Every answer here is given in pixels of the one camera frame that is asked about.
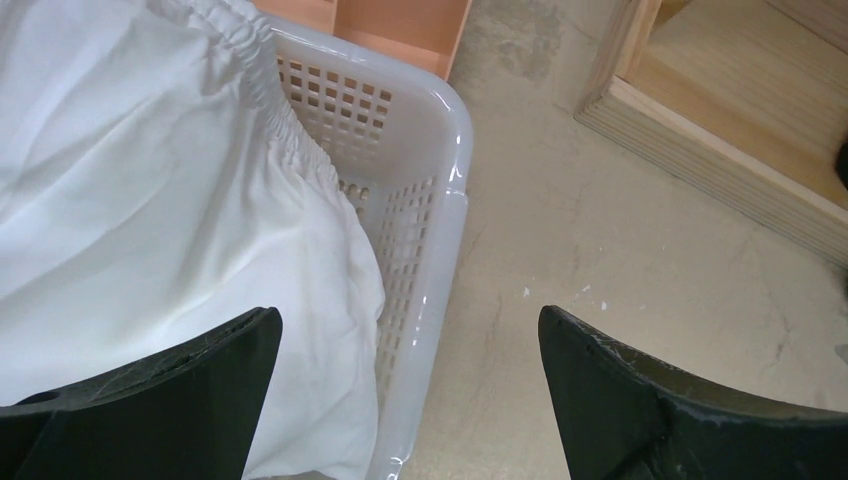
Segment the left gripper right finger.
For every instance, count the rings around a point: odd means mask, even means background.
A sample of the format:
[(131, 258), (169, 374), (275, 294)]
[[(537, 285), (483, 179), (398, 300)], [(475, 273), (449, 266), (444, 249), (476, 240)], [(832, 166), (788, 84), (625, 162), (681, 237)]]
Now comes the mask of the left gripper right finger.
[(574, 479), (843, 479), (847, 416), (736, 390), (624, 344), (564, 309), (538, 321)]

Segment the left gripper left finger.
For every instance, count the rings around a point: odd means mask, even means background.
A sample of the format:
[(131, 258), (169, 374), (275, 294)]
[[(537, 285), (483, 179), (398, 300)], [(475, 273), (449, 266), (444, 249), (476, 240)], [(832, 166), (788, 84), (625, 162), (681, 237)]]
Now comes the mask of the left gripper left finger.
[(5, 479), (238, 479), (274, 370), (278, 310), (1, 410)]

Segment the white shorts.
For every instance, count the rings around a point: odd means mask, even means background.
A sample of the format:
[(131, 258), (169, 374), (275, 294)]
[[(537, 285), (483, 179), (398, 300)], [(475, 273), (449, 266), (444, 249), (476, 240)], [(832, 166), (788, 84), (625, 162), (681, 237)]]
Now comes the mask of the white shorts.
[(253, 3), (2, 3), (3, 405), (274, 307), (243, 477), (362, 479), (384, 301)]

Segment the white plastic basket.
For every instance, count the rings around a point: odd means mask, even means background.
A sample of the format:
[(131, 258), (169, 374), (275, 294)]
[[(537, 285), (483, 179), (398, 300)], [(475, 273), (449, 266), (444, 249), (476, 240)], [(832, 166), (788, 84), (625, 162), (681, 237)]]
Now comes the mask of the white plastic basket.
[(271, 17), (283, 90), (328, 153), (385, 290), (379, 428), (367, 471), (397, 479), (416, 441), (468, 210), (473, 127), (436, 75)]

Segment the peach plastic file organizer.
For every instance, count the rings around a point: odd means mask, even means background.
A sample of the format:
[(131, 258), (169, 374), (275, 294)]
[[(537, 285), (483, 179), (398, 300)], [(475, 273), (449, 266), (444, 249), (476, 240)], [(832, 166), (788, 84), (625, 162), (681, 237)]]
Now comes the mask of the peach plastic file organizer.
[(271, 15), (401, 60), (446, 80), (471, 0), (257, 0)]

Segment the wooden clothes rack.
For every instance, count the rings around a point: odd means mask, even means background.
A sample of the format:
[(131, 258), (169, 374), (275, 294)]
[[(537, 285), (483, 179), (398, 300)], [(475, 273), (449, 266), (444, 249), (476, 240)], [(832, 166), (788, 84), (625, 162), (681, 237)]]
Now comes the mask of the wooden clothes rack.
[(843, 1), (620, 1), (576, 119), (847, 262)]

